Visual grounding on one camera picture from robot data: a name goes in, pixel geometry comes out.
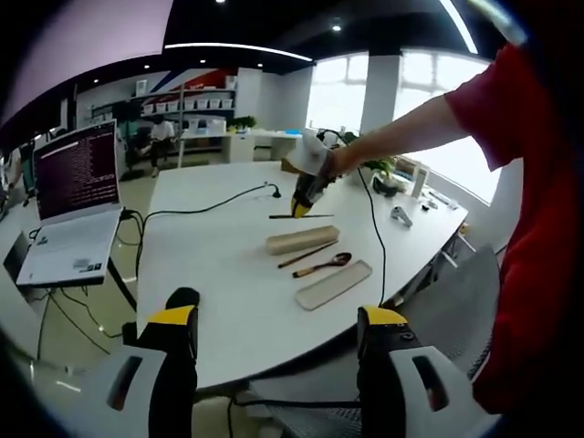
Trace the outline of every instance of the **laptop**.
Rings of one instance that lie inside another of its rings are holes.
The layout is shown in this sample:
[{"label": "laptop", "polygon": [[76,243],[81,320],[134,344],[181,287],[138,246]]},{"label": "laptop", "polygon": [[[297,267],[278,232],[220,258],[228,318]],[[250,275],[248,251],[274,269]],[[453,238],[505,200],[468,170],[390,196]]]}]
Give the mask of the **laptop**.
[{"label": "laptop", "polygon": [[103,283],[122,211],[115,120],[59,137],[33,160],[41,228],[16,284]]}]

